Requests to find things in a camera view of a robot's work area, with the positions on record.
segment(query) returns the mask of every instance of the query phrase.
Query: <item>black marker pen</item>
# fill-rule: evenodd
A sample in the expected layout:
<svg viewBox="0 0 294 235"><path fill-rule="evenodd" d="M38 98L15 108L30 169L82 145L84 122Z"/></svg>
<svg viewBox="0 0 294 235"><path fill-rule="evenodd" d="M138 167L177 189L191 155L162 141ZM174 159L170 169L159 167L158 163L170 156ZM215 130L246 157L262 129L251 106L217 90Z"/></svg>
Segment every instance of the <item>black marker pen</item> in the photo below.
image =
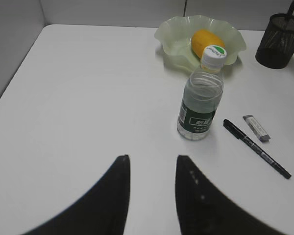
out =
<svg viewBox="0 0 294 235"><path fill-rule="evenodd" d="M254 141L252 141L243 131L241 131L237 126L231 123L229 120L225 119L223 121L223 126L232 133L236 138L241 139L245 144L247 144L252 150L254 150L260 157L262 157L267 163L269 163L276 171L283 175L286 179L291 177L291 174L286 171L279 163L277 163L272 157L268 155L264 150L262 150Z"/></svg>

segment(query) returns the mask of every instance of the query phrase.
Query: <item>green plastic bowl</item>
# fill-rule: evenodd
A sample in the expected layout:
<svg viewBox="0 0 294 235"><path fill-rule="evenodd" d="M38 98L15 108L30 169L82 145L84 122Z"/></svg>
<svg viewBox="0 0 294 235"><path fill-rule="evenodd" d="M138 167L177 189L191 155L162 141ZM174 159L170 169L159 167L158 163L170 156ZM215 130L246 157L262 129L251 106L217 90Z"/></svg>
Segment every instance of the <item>green plastic bowl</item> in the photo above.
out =
<svg viewBox="0 0 294 235"><path fill-rule="evenodd" d="M227 52L226 65L232 65L238 53L246 50L246 43L236 28L226 21L202 15L173 17L161 23L154 37L161 42L167 55L176 57L174 60L179 61L180 66L193 71L199 65L199 58L192 51L191 39L200 29L206 29L223 40Z"/></svg>

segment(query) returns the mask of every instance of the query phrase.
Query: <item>desk surface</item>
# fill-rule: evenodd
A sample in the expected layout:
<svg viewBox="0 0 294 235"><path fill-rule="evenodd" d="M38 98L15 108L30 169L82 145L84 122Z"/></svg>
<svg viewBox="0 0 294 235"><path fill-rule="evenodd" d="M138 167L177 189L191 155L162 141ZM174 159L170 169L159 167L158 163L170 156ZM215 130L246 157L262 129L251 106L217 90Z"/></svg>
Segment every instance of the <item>desk surface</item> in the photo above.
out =
<svg viewBox="0 0 294 235"><path fill-rule="evenodd" d="M125 235L180 234L177 155L189 155L225 195L294 235L294 58L259 65L261 31L242 31L247 50L226 66L223 98L207 138L179 136L188 74L162 56L155 28L46 27L0 100L0 234L25 232L83 195L114 159L129 154ZM271 136L262 144L242 119ZM227 118L292 174L286 180L223 126Z"/></svg>

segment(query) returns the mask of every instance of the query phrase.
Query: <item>orange fruit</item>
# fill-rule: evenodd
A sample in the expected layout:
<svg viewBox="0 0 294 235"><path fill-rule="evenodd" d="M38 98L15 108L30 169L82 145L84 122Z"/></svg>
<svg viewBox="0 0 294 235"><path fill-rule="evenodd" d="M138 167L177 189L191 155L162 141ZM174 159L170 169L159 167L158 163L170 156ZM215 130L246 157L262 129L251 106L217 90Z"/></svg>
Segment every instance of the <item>orange fruit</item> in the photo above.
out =
<svg viewBox="0 0 294 235"><path fill-rule="evenodd" d="M199 58L201 58L205 47L210 45L217 45L225 48L224 42L219 37L205 29L201 29L193 35L192 49Z"/></svg>

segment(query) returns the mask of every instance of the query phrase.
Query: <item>white bottle cap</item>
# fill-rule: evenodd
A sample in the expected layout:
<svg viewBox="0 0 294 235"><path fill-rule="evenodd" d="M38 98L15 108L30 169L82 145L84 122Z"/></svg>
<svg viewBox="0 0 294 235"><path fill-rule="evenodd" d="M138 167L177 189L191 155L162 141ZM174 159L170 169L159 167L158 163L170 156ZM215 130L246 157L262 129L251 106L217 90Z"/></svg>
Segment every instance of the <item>white bottle cap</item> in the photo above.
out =
<svg viewBox="0 0 294 235"><path fill-rule="evenodd" d="M226 50L220 46L207 46L201 57L201 64L209 69L221 69L226 61Z"/></svg>

